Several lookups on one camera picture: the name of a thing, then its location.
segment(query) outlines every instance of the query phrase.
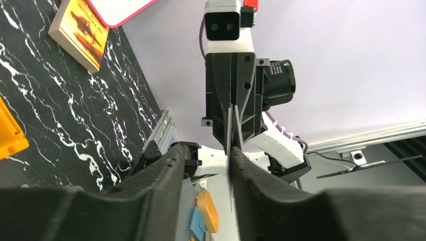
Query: light gray wall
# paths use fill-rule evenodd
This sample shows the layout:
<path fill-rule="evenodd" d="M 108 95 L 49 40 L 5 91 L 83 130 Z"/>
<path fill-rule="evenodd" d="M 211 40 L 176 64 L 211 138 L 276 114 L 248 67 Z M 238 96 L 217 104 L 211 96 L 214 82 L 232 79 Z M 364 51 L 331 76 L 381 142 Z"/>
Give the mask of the light gray wall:
<path fill-rule="evenodd" d="M 182 140 L 220 148 L 205 115 L 198 30 L 205 0 L 158 0 L 123 25 L 154 96 Z M 265 0 L 258 57 L 290 59 L 294 99 L 271 108 L 308 142 L 426 118 L 425 0 Z"/>
<path fill-rule="evenodd" d="M 367 162 L 397 159 L 383 145 L 369 146 L 363 149 Z M 339 158 L 337 153 L 327 153 L 327 157 Z M 310 157 L 312 170 L 300 180 L 303 189 L 307 192 L 317 193 L 328 188 L 340 187 L 367 187 L 383 185 L 419 185 L 424 184 L 402 163 L 391 164 L 365 171 L 345 174 L 337 177 L 317 179 L 317 176 L 342 171 L 345 168 L 337 166 L 314 157 Z"/>
<path fill-rule="evenodd" d="M 363 153 L 369 163 L 396 159 L 383 145 L 367 147 L 363 150 Z M 337 153 L 328 153 L 326 155 L 334 158 L 339 157 Z M 314 158 L 310 160 L 312 160 L 312 170 L 301 178 L 303 189 L 307 192 L 317 193 L 324 189 L 339 187 L 424 184 L 402 164 L 391 164 L 339 177 L 316 179 L 316 176 L 341 171 L 344 168 Z M 230 208 L 226 177 L 221 175 L 209 178 L 207 189 L 210 191 L 219 213 L 219 233 L 214 234 L 215 240 L 238 241 L 237 222 L 235 213 L 231 212 Z"/>

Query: white cable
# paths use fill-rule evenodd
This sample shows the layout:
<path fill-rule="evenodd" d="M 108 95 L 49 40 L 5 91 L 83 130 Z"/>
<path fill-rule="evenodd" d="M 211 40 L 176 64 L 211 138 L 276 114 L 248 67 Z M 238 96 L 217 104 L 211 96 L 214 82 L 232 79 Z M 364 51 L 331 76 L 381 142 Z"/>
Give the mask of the white cable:
<path fill-rule="evenodd" d="M 314 156 L 314 155 L 312 155 L 311 157 L 313 157 L 313 158 L 317 158 L 317 159 L 319 159 L 319 160 L 326 161 L 326 162 L 328 162 L 328 163 L 335 164 L 335 165 L 338 165 L 338 166 L 341 166 L 341 167 L 346 167 L 348 170 L 352 170 L 352 169 L 353 169 L 352 167 L 348 167 L 348 166 L 343 165 L 343 164 L 340 164 L 340 163 L 332 162 L 332 161 L 327 160 L 327 159 L 322 158 L 322 157 L 317 157 L 317 156 Z"/>

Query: pink-bordered board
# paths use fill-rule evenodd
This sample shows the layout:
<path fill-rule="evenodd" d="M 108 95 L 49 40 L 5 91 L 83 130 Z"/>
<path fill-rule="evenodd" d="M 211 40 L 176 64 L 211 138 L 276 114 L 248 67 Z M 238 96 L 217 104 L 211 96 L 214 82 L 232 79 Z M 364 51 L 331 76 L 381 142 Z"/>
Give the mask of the pink-bordered board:
<path fill-rule="evenodd" d="M 110 28 L 117 28 L 156 0 L 87 0 L 100 20 Z"/>

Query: black marble surface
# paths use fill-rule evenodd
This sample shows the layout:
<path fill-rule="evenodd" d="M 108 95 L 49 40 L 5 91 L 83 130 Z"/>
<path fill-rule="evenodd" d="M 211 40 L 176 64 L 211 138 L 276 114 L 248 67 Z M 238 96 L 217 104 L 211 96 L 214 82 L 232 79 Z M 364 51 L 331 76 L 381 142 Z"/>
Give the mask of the black marble surface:
<path fill-rule="evenodd" d="M 160 117 L 122 28 L 90 74 L 47 34 L 61 0 L 0 0 L 0 95 L 30 147 L 0 161 L 0 186 L 120 182 Z"/>

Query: wire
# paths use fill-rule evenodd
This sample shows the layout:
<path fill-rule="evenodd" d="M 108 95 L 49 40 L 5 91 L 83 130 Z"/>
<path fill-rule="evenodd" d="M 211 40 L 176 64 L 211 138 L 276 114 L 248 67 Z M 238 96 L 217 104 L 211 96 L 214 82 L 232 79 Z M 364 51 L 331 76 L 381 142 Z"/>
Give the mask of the wire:
<path fill-rule="evenodd" d="M 205 26 L 205 22 L 204 22 L 204 18 L 203 18 L 201 20 L 200 33 L 199 33 L 199 36 L 198 36 L 198 41 L 199 41 L 199 44 L 200 44 L 201 55 L 205 59 L 204 44 L 203 44 L 203 39 L 202 39 L 202 36 L 203 36 L 203 33 L 204 33 L 204 26 Z"/>
<path fill-rule="evenodd" d="M 347 168 L 348 170 L 352 170 L 352 169 L 353 169 L 352 167 L 348 167 L 348 166 L 343 165 L 343 164 L 340 164 L 340 163 L 335 163 L 335 162 L 332 162 L 332 161 L 327 160 L 327 159 L 322 158 L 322 157 L 317 157 L 317 156 L 312 156 L 312 157 L 313 157 L 313 158 L 316 158 L 316 159 L 318 159 L 318 160 L 321 160 L 321 161 L 325 161 L 325 162 L 328 162 L 328 163 L 331 163 L 331 164 L 335 164 L 335 165 L 338 165 L 338 166 L 341 166 L 341 167 L 345 167 L 345 168 Z"/>
<path fill-rule="evenodd" d="M 358 167 L 358 165 L 356 163 L 353 163 L 353 162 L 345 160 L 345 159 L 337 159 L 337 158 L 326 157 L 323 154 L 320 154 L 318 152 L 309 152 L 309 153 L 306 153 L 306 155 L 311 155 L 311 154 L 317 154 L 320 157 L 323 157 L 323 158 L 328 159 L 328 160 L 340 161 L 340 162 L 347 162 L 347 163 L 350 163 L 350 164 L 355 165 L 356 167 Z"/>
<path fill-rule="evenodd" d="M 265 114 L 269 117 L 269 119 L 271 119 L 272 123 L 276 122 L 277 120 L 271 115 L 271 113 L 269 113 L 269 111 L 265 111 Z M 291 137 L 291 135 L 289 133 L 287 133 L 281 126 L 276 125 L 275 126 L 283 135 L 285 135 L 287 138 L 291 138 L 299 143 L 302 143 L 304 145 L 304 149 L 303 149 L 303 153 L 306 154 L 307 149 L 308 149 L 308 144 L 305 140 L 303 140 L 302 138 L 299 137 Z"/>

